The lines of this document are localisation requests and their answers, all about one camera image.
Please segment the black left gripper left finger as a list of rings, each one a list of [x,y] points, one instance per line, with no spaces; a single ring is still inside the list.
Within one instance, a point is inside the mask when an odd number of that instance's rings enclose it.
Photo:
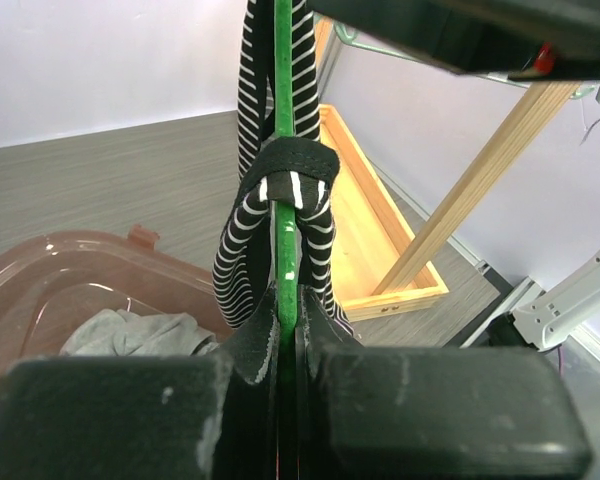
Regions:
[[[56,357],[0,377],[0,479],[272,479],[277,293],[212,352]]]

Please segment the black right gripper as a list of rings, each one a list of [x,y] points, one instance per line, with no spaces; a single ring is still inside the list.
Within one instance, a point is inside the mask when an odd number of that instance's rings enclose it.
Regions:
[[[600,80],[600,1],[312,1],[311,10],[458,75]]]

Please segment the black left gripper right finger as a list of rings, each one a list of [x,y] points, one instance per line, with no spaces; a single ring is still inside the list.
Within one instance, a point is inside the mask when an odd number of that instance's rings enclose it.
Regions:
[[[524,348],[365,347],[298,292],[303,479],[582,479],[593,448]]]

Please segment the grey tank top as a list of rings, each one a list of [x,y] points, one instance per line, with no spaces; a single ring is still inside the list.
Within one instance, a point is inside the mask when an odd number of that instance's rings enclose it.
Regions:
[[[200,356],[219,346],[215,334],[189,314],[139,315],[105,309],[62,346],[65,356]]]

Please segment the black white striped top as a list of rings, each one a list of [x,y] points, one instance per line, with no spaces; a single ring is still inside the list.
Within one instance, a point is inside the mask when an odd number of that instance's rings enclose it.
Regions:
[[[269,103],[275,97],[274,4],[248,2],[237,93],[239,187],[214,259],[214,294],[230,327],[240,327],[253,314],[269,284],[270,205],[289,197],[301,235],[299,282],[351,334],[331,276],[336,236],[331,190],[340,161],[320,141],[314,20],[304,1],[292,2],[291,47],[295,133],[277,138],[275,109]]]

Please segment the mint green clothes hanger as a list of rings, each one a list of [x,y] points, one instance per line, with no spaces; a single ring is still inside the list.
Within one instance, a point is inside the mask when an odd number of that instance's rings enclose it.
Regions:
[[[341,22],[335,22],[333,24],[334,32],[337,38],[346,46],[372,52],[379,55],[384,55],[392,58],[397,58],[406,62],[424,65],[425,62],[405,52],[399,51],[395,47],[391,47],[388,44],[381,42],[380,40],[372,40],[369,35],[363,34],[361,31],[354,29],[353,27],[346,26]],[[478,73],[473,74],[473,77],[481,80],[486,80],[492,83],[507,85],[516,87],[518,89],[529,89],[531,87],[530,82],[521,82],[508,79],[502,73]],[[600,95],[598,90],[600,88],[600,81],[583,81],[580,86],[572,93],[571,100],[581,100],[587,96],[593,95],[596,101],[599,102]]]

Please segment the bright green clothes hanger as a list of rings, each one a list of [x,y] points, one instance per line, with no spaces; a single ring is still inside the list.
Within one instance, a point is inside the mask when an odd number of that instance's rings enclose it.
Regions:
[[[275,127],[279,137],[295,133],[292,101],[292,3],[274,2]],[[278,320],[280,323],[279,374],[295,379],[295,327],[297,322],[296,222],[294,201],[274,203]]]

